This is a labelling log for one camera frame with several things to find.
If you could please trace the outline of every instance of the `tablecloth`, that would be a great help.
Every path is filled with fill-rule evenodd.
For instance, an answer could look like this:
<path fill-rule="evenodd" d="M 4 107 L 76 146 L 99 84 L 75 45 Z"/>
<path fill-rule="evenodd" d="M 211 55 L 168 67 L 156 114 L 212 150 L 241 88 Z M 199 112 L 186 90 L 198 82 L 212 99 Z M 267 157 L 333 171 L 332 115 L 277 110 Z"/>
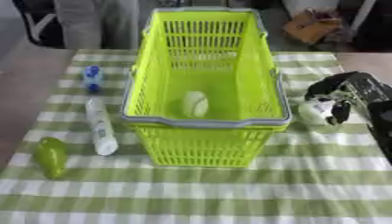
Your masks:
<path fill-rule="evenodd" d="M 352 113 L 329 130 L 297 115 L 310 84 L 342 71 L 335 57 L 274 54 L 293 122 L 248 168 L 230 169 L 152 164 L 119 113 L 135 54 L 79 51 L 0 175 L 1 223 L 392 223 L 391 166 L 361 118 Z M 109 157 L 95 154 L 85 117 L 81 72 L 89 65 L 105 73 L 101 98 L 120 143 Z M 46 179 L 32 160 L 48 136 L 66 142 L 63 179 Z"/>

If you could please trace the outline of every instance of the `robotic arm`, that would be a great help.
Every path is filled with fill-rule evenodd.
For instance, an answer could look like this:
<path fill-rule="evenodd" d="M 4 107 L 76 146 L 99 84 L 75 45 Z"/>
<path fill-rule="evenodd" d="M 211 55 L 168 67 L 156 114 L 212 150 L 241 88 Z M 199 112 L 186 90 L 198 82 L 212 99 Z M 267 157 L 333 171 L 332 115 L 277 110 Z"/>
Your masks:
<path fill-rule="evenodd" d="M 339 73 L 312 84 L 304 98 L 306 102 L 332 104 L 328 116 L 322 117 L 330 125 L 347 121 L 355 108 L 392 164 L 392 87 L 369 73 Z"/>

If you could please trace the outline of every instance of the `basket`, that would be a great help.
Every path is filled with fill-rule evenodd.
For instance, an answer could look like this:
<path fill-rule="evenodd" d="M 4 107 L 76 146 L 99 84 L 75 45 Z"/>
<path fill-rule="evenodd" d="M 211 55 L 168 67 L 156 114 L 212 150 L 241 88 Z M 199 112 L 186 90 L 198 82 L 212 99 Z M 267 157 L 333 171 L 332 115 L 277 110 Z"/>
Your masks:
<path fill-rule="evenodd" d="M 122 115 L 155 164 L 245 167 L 287 127 L 291 112 L 266 36 L 251 9 L 153 11 Z M 182 113 L 188 91 L 206 94 L 202 119 Z"/>

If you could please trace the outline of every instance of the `person's leg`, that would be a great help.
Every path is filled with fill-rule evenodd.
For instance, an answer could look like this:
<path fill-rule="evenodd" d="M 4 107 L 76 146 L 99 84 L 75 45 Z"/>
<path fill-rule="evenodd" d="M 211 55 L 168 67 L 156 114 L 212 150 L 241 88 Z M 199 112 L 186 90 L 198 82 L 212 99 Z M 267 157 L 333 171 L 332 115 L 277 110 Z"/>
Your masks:
<path fill-rule="evenodd" d="M 101 20 L 94 0 L 54 0 L 67 49 L 99 49 Z"/>

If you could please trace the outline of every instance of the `ball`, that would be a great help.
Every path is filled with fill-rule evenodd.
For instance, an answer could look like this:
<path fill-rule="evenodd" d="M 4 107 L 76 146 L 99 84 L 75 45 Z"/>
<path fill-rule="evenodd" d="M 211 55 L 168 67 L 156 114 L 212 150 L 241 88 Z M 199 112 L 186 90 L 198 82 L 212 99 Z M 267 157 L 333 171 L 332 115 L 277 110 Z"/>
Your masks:
<path fill-rule="evenodd" d="M 183 101 L 184 114 L 188 117 L 203 117 L 208 111 L 208 99 L 203 92 L 186 92 Z"/>

